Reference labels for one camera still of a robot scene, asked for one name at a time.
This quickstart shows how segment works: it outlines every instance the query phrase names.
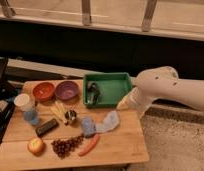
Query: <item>white cup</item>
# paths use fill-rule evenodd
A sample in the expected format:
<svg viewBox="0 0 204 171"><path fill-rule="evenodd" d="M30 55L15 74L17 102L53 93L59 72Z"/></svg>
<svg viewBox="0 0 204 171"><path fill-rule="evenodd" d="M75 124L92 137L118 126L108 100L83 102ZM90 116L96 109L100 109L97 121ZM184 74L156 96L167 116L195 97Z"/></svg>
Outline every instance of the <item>white cup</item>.
<svg viewBox="0 0 204 171"><path fill-rule="evenodd" d="M34 100L30 98L28 94L22 93L16 96L14 99L14 104L17 106L21 111L26 112L33 108Z"/></svg>

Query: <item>bowl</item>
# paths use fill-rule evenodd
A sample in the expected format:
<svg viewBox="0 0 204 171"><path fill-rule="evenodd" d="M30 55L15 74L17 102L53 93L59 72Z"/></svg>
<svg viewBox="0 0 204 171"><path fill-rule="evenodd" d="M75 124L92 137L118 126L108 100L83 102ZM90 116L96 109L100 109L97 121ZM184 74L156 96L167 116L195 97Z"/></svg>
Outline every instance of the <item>bowl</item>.
<svg viewBox="0 0 204 171"><path fill-rule="evenodd" d="M33 95L38 102L50 100L54 95L55 87L50 82L42 82L37 84L33 89Z"/></svg>
<svg viewBox="0 0 204 171"><path fill-rule="evenodd" d="M60 100L72 99L78 93L78 85L73 81L63 81L57 85L55 90L55 95Z"/></svg>

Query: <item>purple bowl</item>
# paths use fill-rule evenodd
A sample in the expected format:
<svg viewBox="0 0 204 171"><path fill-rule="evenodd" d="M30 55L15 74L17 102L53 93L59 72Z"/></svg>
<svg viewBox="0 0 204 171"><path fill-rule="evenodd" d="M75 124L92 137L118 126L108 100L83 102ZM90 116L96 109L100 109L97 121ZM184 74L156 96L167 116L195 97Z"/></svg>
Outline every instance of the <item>purple bowl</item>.
<svg viewBox="0 0 204 171"><path fill-rule="evenodd" d="M78 85L73 81L63 81L59 83L55 90L55 95L60 100L69 100L79 92Z"/></svg>

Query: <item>green plastic tray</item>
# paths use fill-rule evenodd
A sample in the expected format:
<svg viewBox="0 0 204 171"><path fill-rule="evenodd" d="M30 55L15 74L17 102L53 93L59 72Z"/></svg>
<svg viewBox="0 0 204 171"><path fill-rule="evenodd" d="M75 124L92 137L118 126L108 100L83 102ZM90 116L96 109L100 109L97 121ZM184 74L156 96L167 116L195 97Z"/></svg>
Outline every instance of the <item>green plastic tray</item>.
<svg viewBox="0 0 204 171"><path fill-rule="evenodd" d="M95 105L88 103L91 93L87 91L88 81L97 83L101 93ZM128 73L86 74L83 80L83 103L88 108L115 107L131 89Z"/></svg>

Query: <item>grape cluster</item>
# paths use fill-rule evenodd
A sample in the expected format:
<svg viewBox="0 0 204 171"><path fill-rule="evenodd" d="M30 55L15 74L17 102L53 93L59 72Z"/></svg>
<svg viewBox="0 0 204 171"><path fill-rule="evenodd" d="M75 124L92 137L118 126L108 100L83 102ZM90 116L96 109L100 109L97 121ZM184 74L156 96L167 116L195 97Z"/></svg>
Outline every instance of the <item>grape cluster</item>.
<svg viewBox="0 0 204 171"><path fill-rule="evenodd" d="M84 139L83 134L70 138L68 140L54 140L51 145L53 146L53 151L60 157L64 158L70 154L70 151L74 151Z"/></svg>

